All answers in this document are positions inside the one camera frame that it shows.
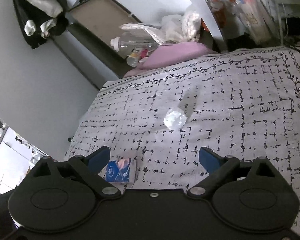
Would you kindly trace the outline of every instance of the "bottle cap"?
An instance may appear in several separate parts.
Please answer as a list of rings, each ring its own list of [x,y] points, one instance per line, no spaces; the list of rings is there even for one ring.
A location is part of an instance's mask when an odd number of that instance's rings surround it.
[[[114,48],[115,51],[119,51],[119,37],[111,39],[110,45]]]

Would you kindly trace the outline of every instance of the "small bottle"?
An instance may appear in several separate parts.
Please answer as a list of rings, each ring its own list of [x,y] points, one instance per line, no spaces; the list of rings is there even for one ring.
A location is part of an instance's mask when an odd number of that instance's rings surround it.
[[[142,50],[142,48],[135,48],[129,57],[127,57],[127,63],[129,66],[136,67],[138,65]]]
[[[115,51],[120,51],[125,55],[130,55],[135,48],[147,48],[152,51],[158,47],[158,44],[150,36],[137,36],[125,32],[121,37],[111,39],[111,46]]]

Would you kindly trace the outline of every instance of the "bed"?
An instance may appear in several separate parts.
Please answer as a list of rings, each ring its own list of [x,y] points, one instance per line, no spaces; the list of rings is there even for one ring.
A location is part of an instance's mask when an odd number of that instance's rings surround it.
[[[170,131],[163,118],[173,106],[187,121]],[[300,52],[275,47],[207,55],[107,82],[65,158],[103,145],[111,160],[137,162],[135,183],[121,190],[194,186],[208,175],[198,161],[206,146],[244,161],[266,156],[300,199]],[[300,235],[300,212],[293,230]]]

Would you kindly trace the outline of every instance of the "white cloth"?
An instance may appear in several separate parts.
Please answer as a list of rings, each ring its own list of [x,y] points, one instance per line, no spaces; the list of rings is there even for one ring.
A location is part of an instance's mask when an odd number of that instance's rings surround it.
[[[57,25],[57,19],[51,19],[46,21],[40,26],[41,32],[46,32]]]
[[[25,33],[28,36],[31,36],[32,34],[34,34],[35,30],[36,30],[36,27],[35,27],[34,21],[28,20],[25,25]]]
[[[27,0],[33,6],[36,6],[40,10],[44,11],[48,16],[56,18],[63,12],[62,6],[57,0]]]
[[[187,120],[180,130],[169,131],[163,118],[174,106],[185,111]],[[194,186],[208,175],[198,159],[206,146],[245,161],[268,157],[300,198],[296,51],[203,56],[107,82],[82,120],[66,159],[103,145],[111,149],[111,160],[135,157],[136,181],[128,188]],[[300,212],[293,230],[300,234]]]

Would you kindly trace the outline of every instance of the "plastic bag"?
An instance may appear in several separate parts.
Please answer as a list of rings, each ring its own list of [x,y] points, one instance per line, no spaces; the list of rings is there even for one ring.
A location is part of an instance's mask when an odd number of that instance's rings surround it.
[[[235,14],[250,31],[256,44],[268,41],[271,35],[256,0],[235,0]]]
[[[183,42],[186,41],[182,31],[183,17],[178,14],[162,17],[161,31],[165,34],[166,41]]]
[[[182,109],[178,107],[173,107],[167,112],[165,118],[163,119],[163,123],[169,130],[175,131],[184,126],[186,120],[187,117],[185,115],[185,112],[183,112]]]
[[[195,38],[198,30],[201,26],[201,17],[199,13],[195,11],[195,7],[191,4],[187,9],[182,18],[182,32],[184,38],[187,41],[191,41]]]
[[[127,23],[121,25],[119,28],[136,36],[141,36],[143,34],[150,35],[159,45],[162,45],[166,42],[165,34],[161,30],[154,27],[145,26],[142,24]]]

